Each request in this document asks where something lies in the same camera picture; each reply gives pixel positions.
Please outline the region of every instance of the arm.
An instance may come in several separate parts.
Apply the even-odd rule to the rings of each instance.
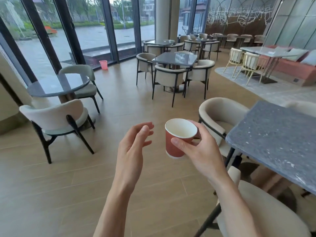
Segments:
[[[171,142],[190,157],[216,190],[229,237],[261,237],[249,208],[227,173],[215,139],[202,124],[192,123],[199,129],[200,143],[189,144],[175,137]]]
[[[133,126],[118,146],[115,176],[93,237],[123,237],[128,201],[143,168],[144,146],[154,132],[152,122]]]

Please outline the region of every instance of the red paper cup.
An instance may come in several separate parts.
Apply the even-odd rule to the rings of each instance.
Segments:
[[[173,159],[179,159],[184,156],[184,152],[175,147],[171,143],[173,137],[183,139],[187,143],[191,143],[193,137],[197,134],[198,128],[186,119],[171,119],[165,124],[166,129],[166,153]]]

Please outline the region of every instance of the wooden floor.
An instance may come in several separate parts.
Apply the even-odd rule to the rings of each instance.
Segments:
[[[227,64],[220,53],[213,68],[207,99],[227,97],[247,107],[260,98],[214,72]],[[151,76],[139,74],[136,59],[97,71],[101,114],[92,99],[82,99],[96,129],[83,132],[94,155],[74,134],[58,137],[50,146],[49,165],[31,125],[0,136],[0,236],[90,237],[93,235],[115,171],[117,147],[134,124],[153,121],[152,145],[145,147],[144,168],[131,197],[125,237],[192,237],[212,211],[216,196],[207,180],[188,159],[173,160],[165,153],[164,124],[172,118],[198,120],[204,86],[191,82],[184,99],[156,86],[151,99]],[[57,98],[35,104],[58,103]],[[205,237],[221,236],[207,230]]]

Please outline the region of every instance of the pillow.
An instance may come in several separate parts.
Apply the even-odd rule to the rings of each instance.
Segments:
[[[297,61],[302,55],[304,55],[308,50],[303,50],[303,49],[291,49],[289,51],[289,54],[293,54],[294,56],[287,56],[287,57],[282,57],[282,59],[287,59],[290,61]]]
[[[306,56],[305,59],[301,61],[301,63],[311,65],[311,66],[316,66],[316,50],[312,50],[309,53],[309,55]]]
[[[290,47],[277,46],[277,47],[275,47],[274,50],[276,50],[276,51],[289,51],[290,49],[291,49]]]

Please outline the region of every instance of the pink trash can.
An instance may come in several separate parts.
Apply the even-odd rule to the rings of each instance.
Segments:
[[[102,68],[102,70],[107,70],[107,61],[99,61],[100,62],[100,64],[101,64],[101,68]]]

